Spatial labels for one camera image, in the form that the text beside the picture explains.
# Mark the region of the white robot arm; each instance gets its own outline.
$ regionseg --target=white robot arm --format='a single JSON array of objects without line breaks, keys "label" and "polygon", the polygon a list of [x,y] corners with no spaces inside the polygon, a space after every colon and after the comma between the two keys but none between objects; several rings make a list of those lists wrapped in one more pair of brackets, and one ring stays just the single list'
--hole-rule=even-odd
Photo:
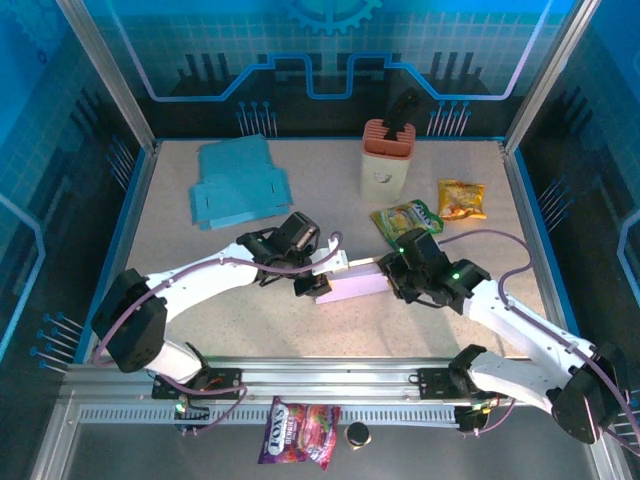
[{"label": "white robot arm", "polygon": [[106,348],[123,372],[147,369],[190,389],[205,388],[211,379],[204,358],[193,345],[167,338],[166,324],[193,305],[254,282],[291,278],[297,296],[330,291],[324,273],[346,268],[347,258],[335,238],[331,251],[318,249],[319,235],[318,226],[296,212],[281,227],[242,235],[192,264],[144,278],[134,269],[122,272],[92,319],[102,339],[95,355]]},{"label": "white robot arm", "polygon": [[[245,234],[193,264],[146,278],[133,269],[123,272],[92,320],[102,339],[96,356],[108,344],[123,372],[148,369],[191,391],[207,389],[213,378],[207,362],[192,345],[166,338],[166,323],[214,295],[254,282],[265,286],[286,277],[294,280],[297,296],[327,293],[331,288],[324,273],[347,268],[348,263],[339,242],[318,249],[319,234],[317,225],[295,213],[281,227]],[[609,345],[596,349],[553,325],[501,291],[498,282],[473,262],[449,262],[422,229],[396,242],[398,251],[378,261],[396,297],[452,308],[490,328],[530,359],[509,360],[481,346],[467,347],[449,365],[450,381],[463,396],[478,392],[509,396],[550,413],[585,443],[599,438],[620,407],[584,358],[596,362],[626,392],[626,366],[618,349]],[[421,295],[432,303],[420,300]],[[561,338],[562,344],[552,336]]]},{"label": "white robot arm", "polygon": [[[396,243],[398,251],[378,261],[396,297],[452,308],[493,330],[530,359],[509,360],[470,345],[449,364],[449,376],[460,392],[509,396],[551,414],[584,443],[598,440],[621,406],[595,369],[626,394],[626,362],[619,349],[596,348],[548,322],[502,291],[499,282],[473,262],[449,262],[424,230],[407,232]],[[432,302],[419,299],[421,295]]]}]

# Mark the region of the snack bag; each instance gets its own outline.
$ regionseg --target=snack bag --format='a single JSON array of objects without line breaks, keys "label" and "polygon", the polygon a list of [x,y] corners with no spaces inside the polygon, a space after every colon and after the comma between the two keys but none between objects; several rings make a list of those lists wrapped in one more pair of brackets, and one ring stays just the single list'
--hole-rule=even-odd
[{"label": "snack bag", "polygon": [[382,235],[393,248],[398,248],[398,237],[414,228],[424,228],[429,233],[440,233],[444,222],[431,213],[421,200],[413,200],[393,208],[378,210],[371,218],[382,232]]},{"label": "snack bag", "polygon": [[311,459],[329,467],[336,446],[340,407],[283,403],[274,397],[258,463]]},{"label": "snack bag", "polygon": [[458,180],[438,180],[438,215],[443,220],[487,218],[482,211],[484,185]]}]

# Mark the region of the yellow snack bag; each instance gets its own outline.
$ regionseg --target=yellow snack bag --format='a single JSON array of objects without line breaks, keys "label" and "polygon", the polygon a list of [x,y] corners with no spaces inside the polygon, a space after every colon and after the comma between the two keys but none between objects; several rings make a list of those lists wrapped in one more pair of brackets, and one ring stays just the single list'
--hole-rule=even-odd
[{"label": "yellow snack bag", "polygon": [[443,220],[487,218],[482,211],[484,185],[459,180],[438,180],[438,215]]}]

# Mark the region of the black lid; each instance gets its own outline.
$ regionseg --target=black lid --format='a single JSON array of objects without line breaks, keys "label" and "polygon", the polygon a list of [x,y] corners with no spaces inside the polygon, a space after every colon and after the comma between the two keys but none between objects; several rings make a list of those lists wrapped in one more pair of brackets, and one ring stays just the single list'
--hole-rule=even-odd
[{"label": "black lid", "polygon": [[371,438],[369,429],[362,422],[352,423],[347,428],[347,440],[355,447],[362,447],[369,441],[369,438]]}]

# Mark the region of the glass panel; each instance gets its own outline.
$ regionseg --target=glass panel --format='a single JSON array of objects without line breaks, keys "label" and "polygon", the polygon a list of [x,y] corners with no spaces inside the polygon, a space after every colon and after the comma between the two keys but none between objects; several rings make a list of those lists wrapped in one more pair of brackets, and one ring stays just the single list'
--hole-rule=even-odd
[{"label": "glass panel", "polygon": [[580,332],[622,348],[636,389],[639,14],[602,1],[521,145]]},{"label": "glass panel", "polygon": [[0,1],[0,60],[0,464],[29,478],[77,343],[57,314],[84,323],[139,147],[55,2]]},{"label": "glass panel", "polygon": [[502,136],[571,0],[89,0],[159,137],[362,135],[409,86],[420,136]]}]

